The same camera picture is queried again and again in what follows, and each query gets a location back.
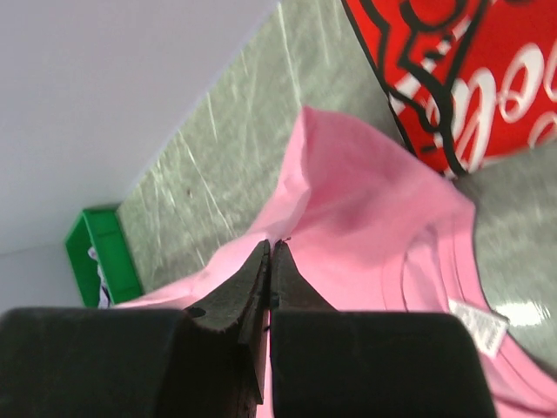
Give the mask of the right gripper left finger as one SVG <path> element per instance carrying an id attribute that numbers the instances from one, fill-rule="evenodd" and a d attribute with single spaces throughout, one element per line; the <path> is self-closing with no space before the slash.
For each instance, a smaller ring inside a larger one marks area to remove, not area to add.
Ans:
<path id="1" fill-rule="evenodd" d="M 252 417 L 271 248 L 185 309 L 15 308 L 1 318 L 4 417 Z"/>

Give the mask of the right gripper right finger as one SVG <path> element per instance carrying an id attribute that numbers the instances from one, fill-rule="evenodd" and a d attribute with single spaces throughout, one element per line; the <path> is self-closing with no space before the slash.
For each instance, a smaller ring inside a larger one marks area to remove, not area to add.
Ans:
<path id="1" fill-rule="evenodd" d="M 480 357 L 446 313 L 348 312 L 272 255 L 270 362 L 276 417 L 493 417 Z"/>

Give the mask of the pink t-shirt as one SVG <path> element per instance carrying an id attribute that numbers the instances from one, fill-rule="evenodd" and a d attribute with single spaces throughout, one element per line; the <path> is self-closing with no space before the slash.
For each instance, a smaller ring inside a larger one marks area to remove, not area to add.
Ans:
<path id="1" fill-rule="evenodd" d="M 274 194 L 249 230 L 198 273 L 131 302 L 185 308 L 231 277 L 262 240 L 342 310 L 455 314 L 472 333 L 500 417 L 553 417 L 556 384 L 487 306 L 473 255 L 475 208 L 392 139 L 343 113 L 304 108 Z"/>

